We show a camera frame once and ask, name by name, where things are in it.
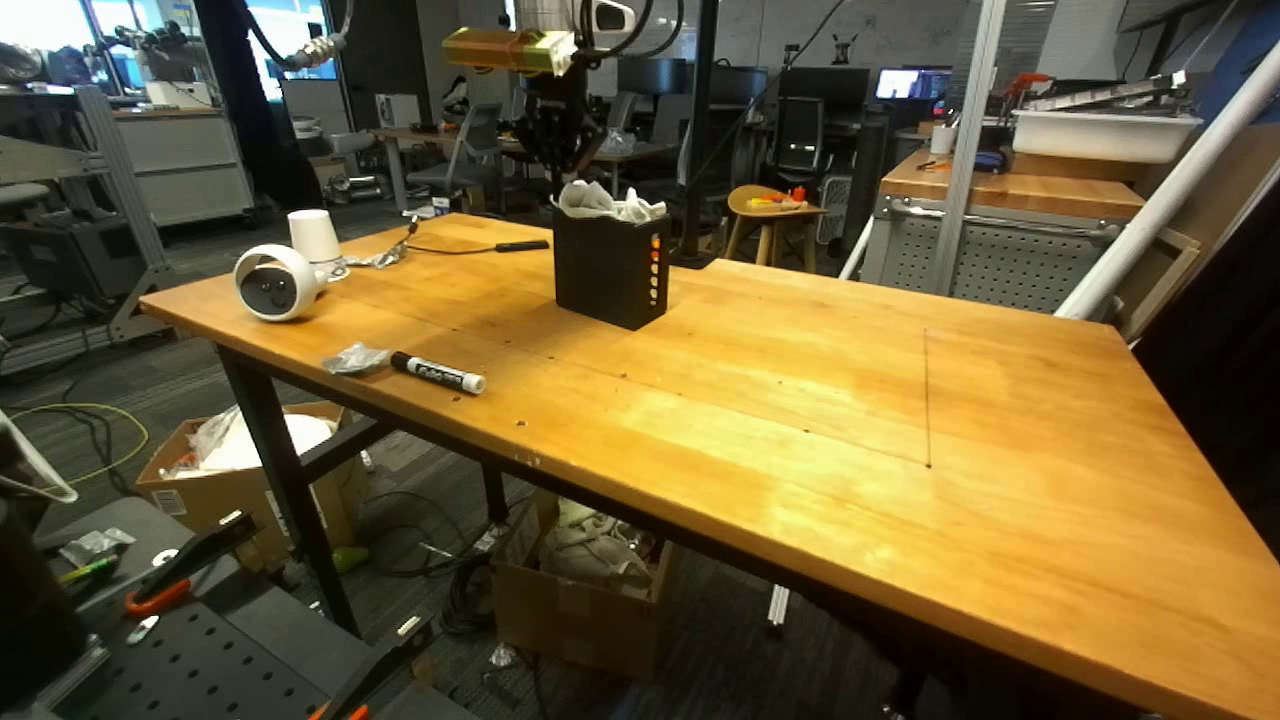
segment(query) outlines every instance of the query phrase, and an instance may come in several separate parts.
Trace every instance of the table top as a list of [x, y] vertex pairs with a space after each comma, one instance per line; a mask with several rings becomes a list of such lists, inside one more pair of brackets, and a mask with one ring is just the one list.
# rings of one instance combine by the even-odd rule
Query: table top
[[[900, 160], [881, 182], [881, 196], [910, 196], [910, 200], [945, 200], [947, 190], [951, 190], [951, 160], [937, 160], [923, 148]], [[970, 204], [1125, 223], [1145, 209], [1145, 196], [1134, 196], [1121, 182], [970, 173]]]
[[[527, 235], [444, 215], [414, 243]], [[303, 325], [257, 325], [229, 275], [144, 311], [1130, 703], [1280, 715], [1274, 559], [1113, 330], [714, 259], [623, 331], [557, 309], [546, 251], [440, 251]], [[323, 376], [356, 339], [484, 392]]]

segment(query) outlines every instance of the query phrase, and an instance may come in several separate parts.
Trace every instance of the white cable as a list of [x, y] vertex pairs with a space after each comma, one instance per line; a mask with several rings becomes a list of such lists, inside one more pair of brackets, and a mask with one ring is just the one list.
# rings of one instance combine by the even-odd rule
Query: white cable
[[1198, 37], [1198, 46], [1187, 53], [1182, 68], [1194, 63], [1194, 55], [1204, 53], [1204, 46], [1229, 24], [1229, 17], [1237, 12], [1237, 4], [1240, 4], [1240, 0], [1232, 0], [1232, 4], [1215, 17], [1215, 24], [1211, 24], [1211, 28]]

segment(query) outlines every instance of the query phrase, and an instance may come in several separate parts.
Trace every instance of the yellow object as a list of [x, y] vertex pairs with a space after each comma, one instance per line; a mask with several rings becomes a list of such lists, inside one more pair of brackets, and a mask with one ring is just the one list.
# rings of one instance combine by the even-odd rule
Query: yellow object
[[804, 223], [804, 269], [814, 269], [814, 222], [818, 222], [818, 209], [813, 209], [809, 200], [796, 200], [796, 196], [783, 196], [774, 190], [765, 190], [765, 185], [741, 185], [726, 193], [726, 211], [731, 211], [731, 231], [726, 231], [726, 243], [723, 243], [723, 256], [736, 256], [736, 243], [741, 243], [741, 231], [742, 231], [742, 222], [750, 222], [759, 229], [759, 239], [757, 239], [757, 265], [774, 265], [774, 223]]
[[570, 34], [471, 34], [458, 28], [444, 42], [447, 63], [475, 71], [522, 71], [522, 76], [563, 76], [570, 63]]

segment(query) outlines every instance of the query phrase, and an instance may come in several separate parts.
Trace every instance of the box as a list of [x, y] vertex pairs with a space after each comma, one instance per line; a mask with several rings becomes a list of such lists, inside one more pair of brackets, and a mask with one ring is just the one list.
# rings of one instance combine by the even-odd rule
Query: box
[[677, 544], [661, 544], [647, 593], [633, 598], [536, 568], [536, 547], [557, 515], [557, 501], [536, 496], [496, 547], [493, 607], [500, 645], [628, 681], [653, 677]]
[[1198, 118], [1121, 118], [1121, 113], [1013, 113], [1013, 151], [1081, 158], [1125, 166], [1168, 166], [1182, 151]]
[[[298, 404], [288, 411], [307, 411], [307, 417], [330, 417], [339, 419], [344, 411], [330, 404]], [[186, 436], [200, 429], [200, 419], [185, 419], [138, 468], [136, 492], [146, 496], [155, 507], [186, 526], [192, 531], [214, 528], [219, 515], [230, 507], [242, 507], [257, 519], [251, 539], [236, 547], [236, 559], [248, 572], [275, 572], [282, 568], [290, 539], [282, 531], [279, 503], [269, 488], [269, 476], [260, 468], [248, 474], [219, 474], [219, 476], [194, 476], [194, 482], [165, 482], [165, 468], [181, 468], [192, 462]], [[356, 515], [347, 501], [356, 501], [369, 483], [369, 474], [359, 457], [347, 466], [330, 468], [312, 483], [312, 501], [323, 526], [323, 535], [330, 547], [353, 544], [356, 535]]]
[[557, 304], [639, 330], [667, 311], [662, 223], [557, 215]]

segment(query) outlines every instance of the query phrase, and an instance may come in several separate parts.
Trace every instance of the pen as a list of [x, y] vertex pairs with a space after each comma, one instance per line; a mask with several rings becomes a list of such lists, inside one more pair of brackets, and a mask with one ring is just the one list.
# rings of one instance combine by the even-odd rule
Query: pen
[[403, 376], [427, 379], [427, 383], [458, 390], [466, 398], [475, 398], [484, 383], [484, 376], [475, 376], [475, 371], [433, 366], [433, 359], [409, 357], [409, 353], [393, 353], [393, 370]]
[[502, 239], [502, 243], [493, 243], [493, 251], [533, 251], [533, 249], [550, 249], [546, 239]]

